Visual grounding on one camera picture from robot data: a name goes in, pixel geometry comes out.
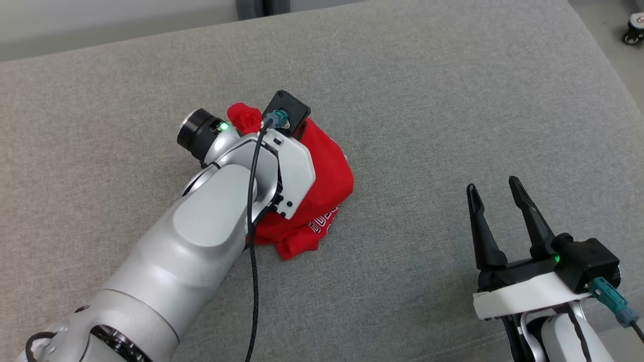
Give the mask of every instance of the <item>gray fabric surface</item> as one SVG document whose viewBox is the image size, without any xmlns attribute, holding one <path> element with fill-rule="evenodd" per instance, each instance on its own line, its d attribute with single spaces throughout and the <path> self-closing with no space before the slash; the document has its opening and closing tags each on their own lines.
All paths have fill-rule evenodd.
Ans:
<svg viewBox="0 0 644 362">
<path fill-rule="evenodd" d="M 561 0 L 396 1 L 169 33 L 0 64 L 0 356 L 88 301 L 198 171 L 195 108 L 312 108 L 355 175 L 320 249 L 258 250 L 255 361 L 499 361 L 476 318 L 465 187 L 510 260 L 529 255 L 507 177 L 556 233 L 597 237 L 644 312 L 644 119 Z M 239 361 L 247 254 L 174 361 Z M 589 303 L 597 329 L 616 325 Z"/>
</svg>

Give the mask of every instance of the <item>wall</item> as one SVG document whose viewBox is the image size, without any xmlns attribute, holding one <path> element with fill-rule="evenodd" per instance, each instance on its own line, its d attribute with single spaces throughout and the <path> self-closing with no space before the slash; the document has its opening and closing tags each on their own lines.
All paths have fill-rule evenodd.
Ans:
<svg viewBox="0 0 644 362">
<path fill-rule="evenodd" d="M 235 0 L 0 0 L 0 61 L 236 20 Z"/>
</svg>

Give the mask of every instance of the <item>floor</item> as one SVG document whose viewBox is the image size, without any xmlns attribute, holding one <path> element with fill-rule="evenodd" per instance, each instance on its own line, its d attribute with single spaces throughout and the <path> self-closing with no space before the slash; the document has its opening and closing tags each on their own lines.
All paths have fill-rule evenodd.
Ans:
<svg viewBox="0 0 644 362">
<path fill-rule="evenodd" d="M 569 3 L 644 113 L 644 44 L 627 46 L 621 42 L 630 15 L 644 12 L 644 0 L 569 0 Z"/>
</svg>

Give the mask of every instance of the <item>robot end effector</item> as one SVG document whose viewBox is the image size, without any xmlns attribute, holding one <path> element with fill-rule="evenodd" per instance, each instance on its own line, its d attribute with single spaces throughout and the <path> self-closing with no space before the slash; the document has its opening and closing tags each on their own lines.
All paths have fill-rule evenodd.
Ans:
<svg viewBox="0 0 644 362">
<path fill-rule="evenodd" d="M 263 138 L 255 174 L 257 195 L 252 206 L 253 224 L 273 210 L 291 219 L 316 179 L 308 149 L 299 142 L 310 108 L 286 91 L 278 91 L 263 112 L 271 126 Z M 204 169 L 185 187 L 193 192 L 217 170 L 229 164 L 251 168 L 258 135 L 242 135 L 235 127 L 203 109 L 188 114 L 177 143 L 199 160 Z"/>
</svg>

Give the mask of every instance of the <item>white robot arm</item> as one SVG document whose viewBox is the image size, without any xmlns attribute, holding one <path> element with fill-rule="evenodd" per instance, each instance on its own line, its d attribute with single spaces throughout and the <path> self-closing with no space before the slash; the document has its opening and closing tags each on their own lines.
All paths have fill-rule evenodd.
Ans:
<svg viewBox="0 0 644 362">
<path fill-rule="evenodd" d="M 265 121 L 285 122 L 268 129 L 259 148 L 253 224 L 270 210 L 290 219 L 315 181 L 308 149 L 291 137 L 308 113 L 285 91 L 276 94 L 265 112 Z M 258 134 L 241 136 L 228 123 L 196 110 L 182 123 L 177 142 L 204 169 L 97 295 L 47 333 L 31 338 L 17 362 L 170 361 L 246 245 Z"/>
</svg>

